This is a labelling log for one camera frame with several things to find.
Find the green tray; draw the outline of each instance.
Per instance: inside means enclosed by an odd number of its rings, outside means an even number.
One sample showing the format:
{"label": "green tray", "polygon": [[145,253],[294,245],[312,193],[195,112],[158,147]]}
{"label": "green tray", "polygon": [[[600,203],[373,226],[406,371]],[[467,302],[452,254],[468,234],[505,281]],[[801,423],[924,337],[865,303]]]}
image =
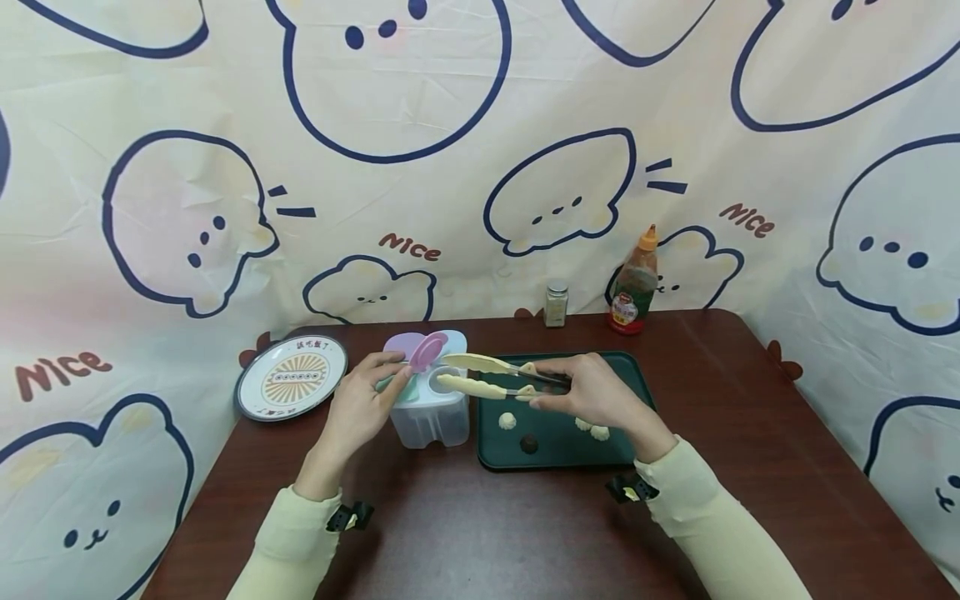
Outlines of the green tray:
{"label": "green tray", "polygon": [[[613,368],[613,371],[639,396],[644,403],[657,410],[650,397],[650,390],[643,380],[643,373],[633,356],[626,352],[598,352]],[[513,365],[560,358],[572,354],[519,354],[498,356]],[[478,378],[504,388],[516,389],[531,383],[524,380],[517,385],[516,377],[492,373],[478,373]],[[516,427],[510,431],[500,428],[498,421],[503,413],[513,413]],[[539,448],[533,454],[520,449],[520,438],[532,433],[537,437]],[[573,417],[560,413],[535,411],[526,402],[519,400],[477,401],[477,458],[491,470],[518,468],[557,467],[620,467],[631,465],[634,451],[626,435],[619,429],[611,429],[610,439],[597,442],[588,431],[580,431],[573,424]]]}

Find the black hair clip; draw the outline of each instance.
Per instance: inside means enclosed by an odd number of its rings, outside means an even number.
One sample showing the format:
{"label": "black hair clip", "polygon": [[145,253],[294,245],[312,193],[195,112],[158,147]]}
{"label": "black hair clip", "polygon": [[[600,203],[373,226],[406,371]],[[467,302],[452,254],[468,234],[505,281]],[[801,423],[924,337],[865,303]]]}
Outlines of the black hair clip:
{"label": "black hair clip", "polygon": [[637,473],[626,476],[617,475],[608,481],[604,488],[613,496],[613,500],[617,504],[653,500],[660,495],[660,490],[643,481],[643,478]]}
{"label": "black hair clip", "polygon": [[373,506],[366,502],[354,502],[353,508],[350,508],[346,504],[341,504],[337,512],[326,522],[326,531],[344,532],[347,529],[363,531],[367,529],[367,525],[370,523],[372,516]]}

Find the orange bottle cap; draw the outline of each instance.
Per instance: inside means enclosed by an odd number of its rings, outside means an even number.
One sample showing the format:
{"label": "orange bottle cap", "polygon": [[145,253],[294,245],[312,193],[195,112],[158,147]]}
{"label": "orange bottle cap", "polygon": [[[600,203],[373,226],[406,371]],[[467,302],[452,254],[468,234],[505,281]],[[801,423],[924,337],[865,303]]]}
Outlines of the orange bottle cap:
{"label": "orange bottle cap", "polygon": [[653,252],[657,249],[657,226],[651,225],[647,232],[643,234],[636,246],[641,250]]}

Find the glass jar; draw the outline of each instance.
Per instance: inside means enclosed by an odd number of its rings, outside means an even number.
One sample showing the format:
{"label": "glass jar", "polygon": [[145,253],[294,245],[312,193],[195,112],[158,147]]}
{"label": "glass jar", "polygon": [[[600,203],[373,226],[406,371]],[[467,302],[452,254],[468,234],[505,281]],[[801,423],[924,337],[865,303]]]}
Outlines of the glass jar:
{"label": "glass jar", "polygon": [[550,279],[546,282],[546,303],[543,305],[543,324],[548,327],[566,325],[566,304],[570,300],[566,281]]}

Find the wooden table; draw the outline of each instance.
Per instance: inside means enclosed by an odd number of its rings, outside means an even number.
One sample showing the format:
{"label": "wooden table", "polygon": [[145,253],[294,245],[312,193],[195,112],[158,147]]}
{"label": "wooden table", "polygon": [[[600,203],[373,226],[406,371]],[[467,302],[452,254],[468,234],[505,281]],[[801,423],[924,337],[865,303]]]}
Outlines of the wooden table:
{"label": "wooden table", "polygon": [[[460,329],[484,354],[623,349],[660,413],[756,516],[816,599],[954,598],[950,585],[750,329],[718,310],[653,314],[625,338],[601,316],[310,327],[351,365],[402,331]],[[276,491],[320,435],[325,406],[284,423],[241,420],[145,598],[221,600]],[[493,473],[475,441],[405,450],[389,424],[345,476],[376,508],[347,532],[318,598],[565,600],[706,597],[642,504],[617,506],[606,471]]]}

